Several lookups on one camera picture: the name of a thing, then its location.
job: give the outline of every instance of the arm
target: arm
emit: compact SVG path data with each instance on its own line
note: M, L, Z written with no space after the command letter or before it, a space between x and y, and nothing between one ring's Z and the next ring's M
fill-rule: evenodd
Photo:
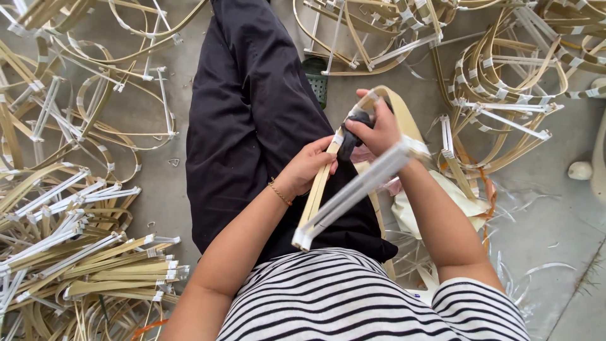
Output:
M358 95L366 92L358 90ZM381 155L400 139L400 131L382 99L375 103L375 114L374 129L354 121L347 121L346 126L373 154ZM440 282L467 277L504 291L471 222L425 167L412 160L398 175Z
M306 193L320 167L336 155L322 152L332 137L310 143L291 160L274 187L287 200ZM231 301L253 269L288 205L267 186L210 243L185 287L161 340L214 340Z

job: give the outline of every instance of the concrete floor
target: concrete floor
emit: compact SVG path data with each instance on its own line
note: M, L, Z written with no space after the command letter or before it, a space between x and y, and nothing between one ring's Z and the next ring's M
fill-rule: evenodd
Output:
M142 1L144 4L148 2L151 4L151 1ZM161 1L162 3L169 13L169 21L176 23L195 6L197 0ZM272 7L302 55L302 49L308 46L309 41L298 29L291 2L274 0ZM125 19L141 22L139 13L123 13ZM298 13L310 28L313 12L301 7L298 8ZM486 21L492 14L490 11L483 12L482 15L474 13L473 17L469 13L458 14L455 22L445 29L445 38L484 30L484 24L489 21L478 24L477 18ZM167 237L180 235L183 242L173 252L181 263L192 267L195 267L200 253L190 240L190 207L185 193L185 133L191 97L189 82L195 74L199 49L211 16L211 7L208 5L181 32L184 44L154 55L154 66L167 66L171 73L167 86L168 103L176 115L181 134L163 148L142 152L142 172L132 184L141 186L144 190L132 206L135 219L128 230L132 237L152 232ZM78 39L89 39L105 45L114 56L131 51L131 42L136 41L115 23L107 4L101 2L90 20L78 25L76 33ZM454 65L454 58L469 43L471 42L459 42L440 48L446 75ZM410 59L417 61L424 53L425 47L420 48ZM415 70L426 78L434 77L429 58L416 66ZM90 76L86 71L71 66L68 73L75 84L81 84L85 77ZM571 88L585 90L597 77L578 72L571 79ZM446 112L435 82L418 80L405 67L399 66L375 76L331 77L325 110L331 123L339 124L354 105L355 89L372 88L380 84L389 86L400 94L422 133L428 131L431 122L438 115ZM573 293L606 237L606 214L604 207L592 196L588 183L569 179L566 171L572 162L590 159L604 112L604 102L561 98L558 103L564 104L566 108L548 117L542 125L543 129L549 129L553 133L553 138L494 175L497 182L515 190L511 193L515 198L523 202L536 201L526 210L515 213L515 222L506 218L491 222L492 229L499 229L491 238L492 254L496 258L497 251L502 251L502 261L515 280L529 269L550 262L563 262L576 268L575 271L551 268L533 274L524 301L524 310L531 313L527 326L533 338L547 339L551 335L550 339L555 341L586 335L586 339L601 339L599 335L606 333L606 324L602 322L606 317L606 289L599 284L591 286L587 282L600 283L606 280L606 271L598 267L599 264L594 264L579 292L575 295ZM151 132L161 129L162 115L160 106L150 106L147 98L127 87L124 93L112 96L110 107L104 112L102 120L123 130L131 128L130 131L133 131L137 127ZM465 130L462 134L466 145L470 147L470 153L476 158L483 157L493 142L492 137L476 130ZM438 129L428 136L428 142L433 151L440 148ZM125 171L131 169L132 161L128 153L121 153L116 154L118 167L124 167ZM181 163L177 167L170 165L168 160L172 158L180 159ZM539 194L552 196L538 197ZM382 201L383 206L388 207L389 198L383 197ZM389 210L384 208L383 212L387 227L397 229ZM155 225L149 228L148 223L152 221ZM559 243L557 247L548 248L556 243Z

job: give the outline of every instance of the person's right hand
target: person's right hand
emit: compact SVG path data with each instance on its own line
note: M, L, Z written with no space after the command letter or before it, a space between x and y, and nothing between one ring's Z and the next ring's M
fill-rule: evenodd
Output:
M366 89L358 89L356 94L362 98L368 93ZM345 127L350 132L354 133L357 137L364 142L370 152L376 156L381 156L387 149L391 148L396 144L402 136L396 123L396 118L393 116L387 103L380 97L375 102L375 115L376 122L375 128L371 129L362 122L346 120Z

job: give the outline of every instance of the finger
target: finger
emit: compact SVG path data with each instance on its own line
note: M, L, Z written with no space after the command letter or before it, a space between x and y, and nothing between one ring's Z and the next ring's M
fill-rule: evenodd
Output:
M361 138L362 141L366 141L367 138L370 138L373 133L373 130L370 129L366 124L358 121L346 120L345 127L354 135Z
M339 162L333 161L333 164L330 165L330 175L334 175L337 171L337 167L339 167Z
M356 90L356 95L358 95L358 97L360 97L360 98L366 96L367 93L368 93L368 89L358 89L358 90Z
M316 141L306 145L305 147L312 150L313 152L315 152L315 154L320 153L323 150L325 150L326 148L328 148L328 146L330 145L330 141L333 140L333 136L334 135L323 137L319 140L316 140Z
M318 169L326 164L330 164L337 160L337 155L332 153L322 152L311 158L312 164Z
M380 97L378 101L375 101L374 107L377 118L384 115L392 115L392 112L391 110L389 110L389 107L387 106L387 103L385 102L383 97Z

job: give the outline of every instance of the hand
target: hand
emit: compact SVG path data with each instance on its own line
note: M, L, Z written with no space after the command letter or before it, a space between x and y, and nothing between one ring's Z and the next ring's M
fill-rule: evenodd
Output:
M331 164L330 175L337 170L337 155L323 152L333 136L323 137L301 149L301 151L290 160L280 175L275 179L273 185L286 199L293 201L297 195L307 193L311 189L313 179L320 168Z
M362 98L368 93L366 89L358 89L356 94ZM396 118L381 97L375 102L376 122L375 128L370 129L362 122L346 120L345 126L350 132L364 142L368 149L376 156L381 156L387 149L396 144L402 136L396 123Z

